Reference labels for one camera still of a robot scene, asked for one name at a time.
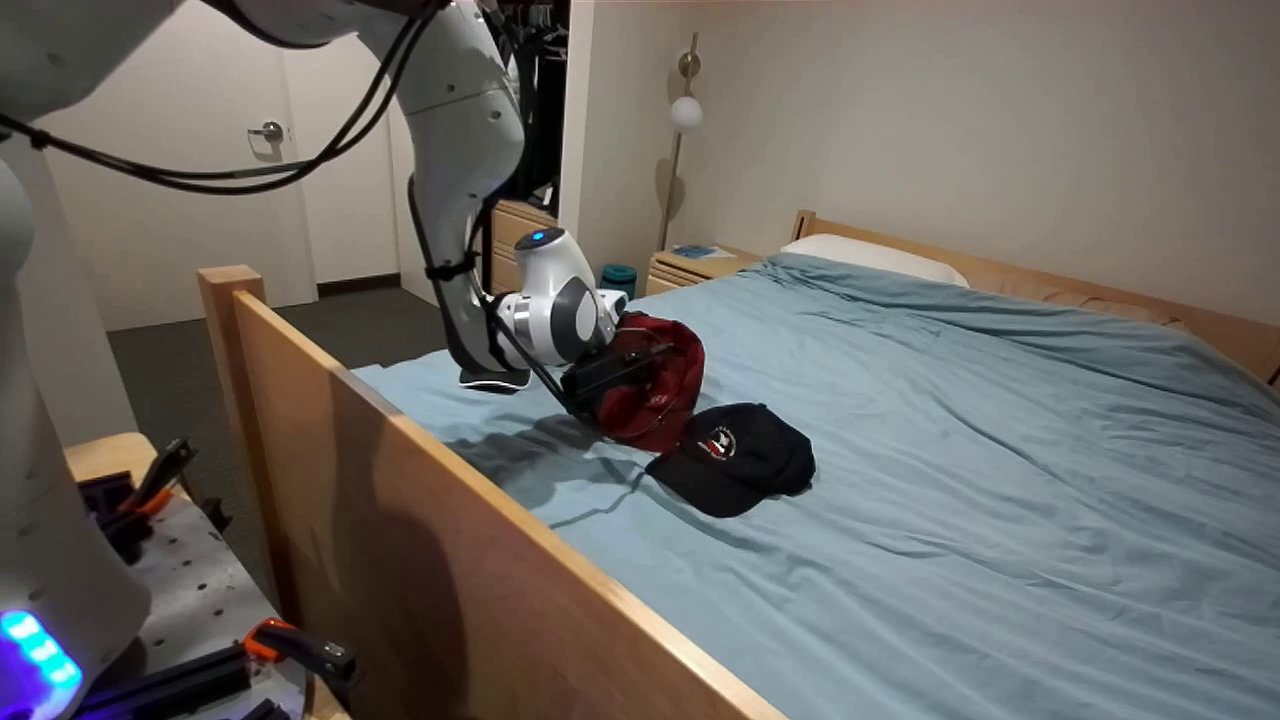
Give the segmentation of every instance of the white pillow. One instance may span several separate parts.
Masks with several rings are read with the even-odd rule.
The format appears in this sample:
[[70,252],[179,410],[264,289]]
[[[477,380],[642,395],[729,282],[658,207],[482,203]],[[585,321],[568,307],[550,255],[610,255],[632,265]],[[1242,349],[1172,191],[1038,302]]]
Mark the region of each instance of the white pillow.
[[853,238],[853,235],[800,235],[800,238],[784,242],[778,252],[818,255],[818,258],[834,258],[834,265],[858,265],[858,268],[880,268],[880,271],[896,271],[896,277],[914,277],[926,282],[968,289],[968,278],[953,265],[939,265],[931,255],[910,255],[899,246],[884,246],[884,242],[868,242],[868,238]]

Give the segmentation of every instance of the cable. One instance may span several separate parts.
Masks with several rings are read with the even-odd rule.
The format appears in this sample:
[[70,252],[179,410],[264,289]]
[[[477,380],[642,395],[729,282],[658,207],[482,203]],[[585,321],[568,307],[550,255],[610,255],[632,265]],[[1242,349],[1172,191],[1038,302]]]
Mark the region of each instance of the cable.
[[394,89],[405,81],[407,56],[419,43],[429,23],[431,23],[431,16],[407,16],[398,23],[394,40],[389,43],[389,53],[384,53],[366,90],[352,109],[352,116],[338,125],[338,131],[313,158],[294,158],[294,162],[229,168],[229,173],[184,173],[184,168],[154,168],[154,162],[125,158],[125,157],[113,157],[113,153],[100,153],[100,146],[86,146],[86,144],[70,144],[64,134],[53,134],[45,129],[21,125],[11,116],[0,116],[0,129],[7,129],[15,134],[29,134],[33,146],[58,146],[58,153],[66,153],[74,158],[135,174],[143,184],[161,184],[161,187],[175,187],[175,191],[203,191],[203,194],[254,194],[254,191],[271,191],[271,187],[284,187],[284,184],[294,184],[294,179],[313,174],[328,158],[352,153],[384,120],[384,110],[393,109],[393,95],[394,95]]

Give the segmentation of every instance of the wooden bed frame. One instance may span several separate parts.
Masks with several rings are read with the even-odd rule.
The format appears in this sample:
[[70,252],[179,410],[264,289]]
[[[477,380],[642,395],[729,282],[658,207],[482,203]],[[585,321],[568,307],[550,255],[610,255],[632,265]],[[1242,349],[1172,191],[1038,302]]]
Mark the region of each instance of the wooden bed frame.
[[[1280,365],[1280,330],[800,216],[955,265],[977,289],[1167,321]],[[198,271],[222,405],[254,481],[280,611],[356,648],[359,717],[778,717],[488,476],[389,407],[261,295]]]

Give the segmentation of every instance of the blue light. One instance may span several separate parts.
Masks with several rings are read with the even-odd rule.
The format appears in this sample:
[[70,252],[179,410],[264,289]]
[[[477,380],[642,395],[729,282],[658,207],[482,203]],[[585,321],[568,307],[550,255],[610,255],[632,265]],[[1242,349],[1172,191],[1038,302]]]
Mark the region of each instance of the blue light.
[[35,720],[58,717],[85,684],[74,660],[33,611],[0,614],[0,675],[0,717],[29,710]]

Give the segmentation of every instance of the wrinkled sheet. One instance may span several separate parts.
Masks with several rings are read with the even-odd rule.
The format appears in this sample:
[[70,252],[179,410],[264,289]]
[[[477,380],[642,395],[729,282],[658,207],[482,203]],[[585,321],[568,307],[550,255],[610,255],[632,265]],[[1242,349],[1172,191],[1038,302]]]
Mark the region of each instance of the wrinkled sheet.
[[1280,717],[1280,405],[1208,349],[805,255],[639,307],[807,495],[706,518],[541,387],[359,377],[789,717]]

